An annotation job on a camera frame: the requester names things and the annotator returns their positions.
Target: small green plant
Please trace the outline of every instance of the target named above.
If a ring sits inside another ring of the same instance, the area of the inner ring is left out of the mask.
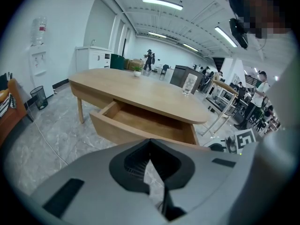
[[[134,71],[137,71],[137,72],[141,72],[142,68],[141,67],[132,67]]]

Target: black rectangular slot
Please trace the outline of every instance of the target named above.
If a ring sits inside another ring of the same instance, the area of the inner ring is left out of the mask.
[[[84,181],[80,179],[70,179],[43,205],[43,208],[60,218],[83,184]]]
[[[226,167],[234,167],[234,165],[235,165],[235,162],[220,159],[220,158],[215,158],[214,160],[212,160],[212,162],[216,163],[216,164],[226,166]]]

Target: white plant pot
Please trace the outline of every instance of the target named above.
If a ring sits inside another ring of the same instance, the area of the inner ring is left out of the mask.
[[[134,71],[133,72],[133,75],[136,76],[136,77],[139,77],[142,73],[141,72],[138,72],[138,71]]]

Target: mesh wastebasket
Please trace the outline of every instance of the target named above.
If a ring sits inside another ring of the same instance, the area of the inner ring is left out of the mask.
[[[39,110],[42,110],[43,108],[47,107],[48,102],[47,102],[47,98],[46,98],[43,86],[39,86],[39,87],[35,88],[34,90],[32,90],[30,92],[30,95],[32,96],[32,98]]]

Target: marble tile floor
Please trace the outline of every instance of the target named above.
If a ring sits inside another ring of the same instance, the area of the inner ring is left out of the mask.
[[[163,81],[163,76],[145,73],[153,79]],[[35,105],[30,106],[36,124],[25,117],[14,128],[1,149],[5,158],[4,172],[9,181],[28,195],[44,180],[66,166],[49,146],[68,164],[89,152],[115,146],[111,141],[98,136],[91,122],[90,111],[100,109],[83,101],[85,122],[81,124],[78,118],[77,99],[73,96],[69,84],[61,86],[56,91],[57,94],[48,99],[49,104],[45,109],[39,111]],[[195,95],[200,100],[204,98],[199,92]],[[195,125],[201,145],[214,139],[210,133],[205,136],[201,136],[200,133],[203,133],[216,118],[217,114],[210,113],[210,120],[205,125]],[[225,138],[233,134],[237,131],[233,126],[234,123],[234,120],[230,119],[215,136]],[[164,184],[151,162],[147,165],[144,181],[150,185],[152,202],[157,204],[162,201]]]

